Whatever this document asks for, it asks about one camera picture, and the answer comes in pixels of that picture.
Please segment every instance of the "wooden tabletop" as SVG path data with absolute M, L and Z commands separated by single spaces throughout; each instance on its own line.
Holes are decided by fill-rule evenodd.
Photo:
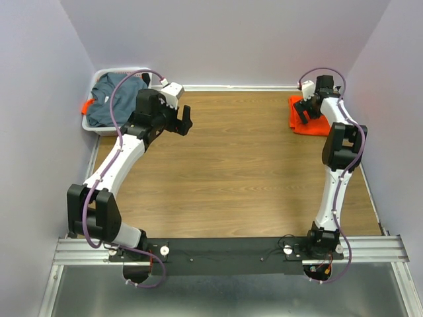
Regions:
M 291 131 L 292 94 L 185 92 L 194 126 L 185 137 L 164 132 L 134 164 L 117 197 L 123 221 L 151 238 L 306 235 L 325 184 L 325 137 Z M 96 166 L 115 140 L 101 139 Z M 359 168 L 341 225 L 380 235 Z

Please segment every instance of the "orange cloth in basket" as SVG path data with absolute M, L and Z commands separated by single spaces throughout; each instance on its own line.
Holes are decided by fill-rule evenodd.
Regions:
M 319 119 L 310 119 L 307 112 L 304 112 L 305 117 L 309 122 L 304 124 L 301 122 L 297 111 L 293 107 L 297 101 L 302 99 L 301 96 L 291 96 L 289 98 L 289 127 L 294 133 L 306 134 L 306 135 L 323 135 L 327 137 L 330 131 L 330 125 L 325 116 L 321 116 Z

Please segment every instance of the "white wall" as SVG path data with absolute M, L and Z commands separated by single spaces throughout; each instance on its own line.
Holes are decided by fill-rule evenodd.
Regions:
M 381 222 L 401 234 L 423 300 L 423 2 L 392 0 L 348 76 L 346 103 L 369 128 L 363 157 Z
M 93 71 L 59 1 L 0 1 L 2 317 L 38 315 L 93 146 L 79 113 Z
M 295 85 L 349 72 L 389 0 L 61 0 L 97 69 L 150 66 L 188 85 Z

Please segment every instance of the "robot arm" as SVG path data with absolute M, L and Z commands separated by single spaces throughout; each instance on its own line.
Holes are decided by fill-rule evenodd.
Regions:
M 121 127 L 122 147 L 119 138 L 98 170 L 83 185 L 73 184 L 67 192 L 67 211 L 69 231 L 83 234 L 82 210 L 90 189 L 96 185 L 91 203 L 87 211 L 87 227 L 89 235 L 101 241 L 145 250 L 146 233 L 133 228 L 122 221 L 116 196 L 126 175 L 134 163 L 143 156 L 148 146 L 160 134 L 167 130 L 180 135 L 186 135 L 192 127 L 190 107 L 185 106 L 182 120 L 177 118 L 178 100 L 184 88 L 171 83 L 160 92 L 153 89 L 143 89 L 138 92 L 135 111 Z M 117 151 L 118 157 L 113 162 Z
M 331 126 L 322 152 L 322 162 L 326 168 L 323 198 L 308 237 L 311 247 L 332 251 L 339 243 L 339 229 L 333 211 L 336 210 L 339 224 L 346 188 L 355 167 L 360 164 L 361 157 L 357 159 L 357 155 L 364 141 L 354 125 L 356 122 L 344 107 L 344 101 L 338 104 L 339 88 L 334 87 L 332 76 L 319 76 L 316 84 L 312 81 L 302 84 L 303 100 L 294 105 L 304 124 L 308 123 L 306 112 L 310 120 L 324 115 Z M 361 125 L 361 128 L 367 135 L 367 127 Z M 354 165 L 344 172 L 354 160 Z

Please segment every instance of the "white baseboard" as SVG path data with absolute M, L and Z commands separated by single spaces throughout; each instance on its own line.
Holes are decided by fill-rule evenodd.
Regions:
M 160 89 L 160 85 L 151 88 Z M 184 85 L 185 91 L 298 91 L 297 85 L 246 86 L 246 85 Z

